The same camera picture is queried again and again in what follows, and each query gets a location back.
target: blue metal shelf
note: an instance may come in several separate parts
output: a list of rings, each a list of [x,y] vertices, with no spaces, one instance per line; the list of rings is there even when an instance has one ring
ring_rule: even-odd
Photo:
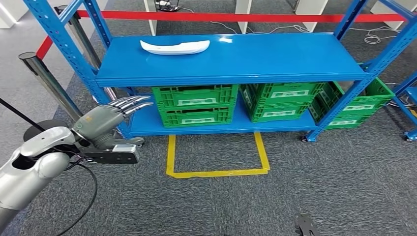
[[[109,102],[103,87],[355,81],[317,124],[314,124],[308,112],[297,121],[253,124],[246,118],[239,103],[236,107],[235,120],[230,125],[168,130],[162,127],[159,115],[156,118],[156,107],[152,107],[135,114],[129,127],[124,122],[119,126],[119,130],[126,138],[171,132],[185,134],[306,130],[309,133],[305,139],[315,141],[317,135],[417,37],[417,17],[406,12],[393,0],[382,1],[388,7],[405,15],[409,23],[377,57],[359,67],[340,41],[366,6],[367,0],[352,0],[346,15],[333,34],[131,37],[111,36],[95,0],[72,0],[59,17],[47,0],[24,0],[24,2],[101,104]],[[99,71],[92,69],[64,27],[80,4],[84,4],[107,48]],[[184,56],[153,55],[142,50],[139,44],[139,40],[156,45],[173,45],[207,39],[211,41],[211,45],[206,51]],[[403,85],[402,92],[409,86],[410,84]]]
[[[417,104],[417,87],[413,87],[413,84],[417,82],[417,71],[415,71],[409,78],[407,78],[403,83],[396,86],[393,90],[395,93],[395,98],[393,101],[398,105],[398,107],[404,112],[404,114],[415,124],[417,125],[417,117],[407,108],[400,97],[404,94],[411,98],[411,101]],[[407,137],[408,141],[417,140],[417,129],[405,132],[404,135]]]
[[[405,92],[417,104],[417,87],[409,87]]]
[[[202,53],[151,54],[155,45],[210,40]],[[96,81],[101,87],[361,80],[366,73],[330,33],[114,37]]]
[[[136,112],[130,119],[129,130],[133,136],[168,135],[168,134],[218,134],[245,133],[254,131],[306,131],[317,126],[307,110],[300,119],[252,123],[246,113],[243,99],[239,96],[233,121],[230,124],[204,125],[180,128],[165,128],[156,105]]]

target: white curved object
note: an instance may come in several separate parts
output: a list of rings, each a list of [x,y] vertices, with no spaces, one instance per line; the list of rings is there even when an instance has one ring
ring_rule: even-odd
[[[152,44],[145,43],[142,40],[140,40],[140,43],[144,50],[153,54],[158,54],[158,55],[187,55],[187,54],[200,53],[206,50],[210,45],[209,40],[180,43],[178,45],[171,45],[171,46],[152,45]]]

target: metal pole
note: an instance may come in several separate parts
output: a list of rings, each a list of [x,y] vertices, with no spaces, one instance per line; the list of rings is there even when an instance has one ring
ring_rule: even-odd
[[[54,7],[55,11],[60,14],[67,5],[61,5]],[[69,19],[69,28],[71,29],[72,33],[74,34],[77,41],[80,43],[80,46],[83,48],[84,52],[87,54],[88,59],[90,60],[91,64],[99,69],[101,67],[101,61],[98,57],[97,53],[95,52],[89,38],[86,35],[83,27],[80,24],[81,17],[78,15],[77,12]],[[104,91],[109,96],[111,100],[116,100],[117,96],[112,88],[104,88]]]
[[[58,102],[66,113],[77,121],[83,114],[68,96],[66,91],[58,83],[56,78],[45,66],[43,61],[34,52],[26,52],[19,55],[19,59],[31,70],[38,81],[45,87],[49,94]]]

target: robot finger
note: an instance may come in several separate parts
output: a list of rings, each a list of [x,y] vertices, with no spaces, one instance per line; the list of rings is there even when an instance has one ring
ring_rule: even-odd
[[[153,102],[144,102],[144,103],[141,103],[141,104],[136,105],[134,107],[131,107],[124,112],[124,114],[125,114],[124,117],[127,117],[127,116],[131,115],[132,113],[134,113],[135,111],[138,111],[138,110],[140,110],[144,107],[151,106],[151,105],[153,105]]]
[[[124,100],[119,101],[119,102],[117,102],[117,103],[113,104],[112,106],[114,106],[114,107],[119,107],[120,105],[122,105],[122,104],[124,104],[124,103],[126,103],[126,102],[133,101],[133,100],[135,100],[135,99],[136,99],[136,98],[138,98],[138,97],[140,97],[140,96],[131,96],[131,97],[126,97]]]
[[[140,96],[140,97],[138,97],[137,99],[135,99],[131,102],[128,102],[128,103],[123,104],[122,106],[119,106],[119,108],[120,108],[120,110],[125,111],[129,107],[131,107],[131,106],[133,106],[133,105],[135,105],[135,104],[137,104],[137,103],[139,103],[143,100],[147,100],[147,99],[150,99],[150,96]]]
[[[113,105],[115,105],[116,103],[121,102],[121,101],[124,101],[124,100],[126,100],[126,99],[127,99],[127,97],[122,97],[122,98],[120,98],[120,99],[116,99],[116,100],[114,100],[114,101],[109,102],[107,105],[113,106]]]

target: white label on crate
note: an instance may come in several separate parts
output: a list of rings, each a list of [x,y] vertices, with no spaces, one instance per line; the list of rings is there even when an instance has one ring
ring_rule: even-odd
[[[250,100],[250,97],[249,97],[249,94],[247,92],[247,89],[245,89],[243,91],[243,97],[245,98],[246,103],[249,105],[249,107],[252,107],[252,101]]]
[[[201,99],[190,99],[190,100],[178,100],[179,106],[189,106],[189,105],[204,105],[204,104],[213,104],[217,103],[216,98],[201,98]]]
[[[216,120],[211,118],[201,118],[201,119],[182,119],[181,124],[198,124],[198,123],[211,123],[215,122]]]
[[[356,124],[357,120],[332,121],[329,125]]]
[[[358,110],[369,110],[373,109],[375,107],[375,104],[373,105],[363,105],[363,106],[347,106],[344,111],[358,111]]]
[[[262,117],[281,117],[295,115],[296,111],[284,111],[284,112],[265,112]]]
[[[289,92],[273,92],[272,95],[271,95],[271,98],[307,96],[308,92],[309,92],[309,90],[289,91]]]
[[[325,91],[320,91],[320,93],[319,93],[321,96],[322,96],[322,98],[325,100],[325,102],[329,102],[330,101],[330,98],[328,97],[328,95],[327,95],[327,93],[325,92]]]

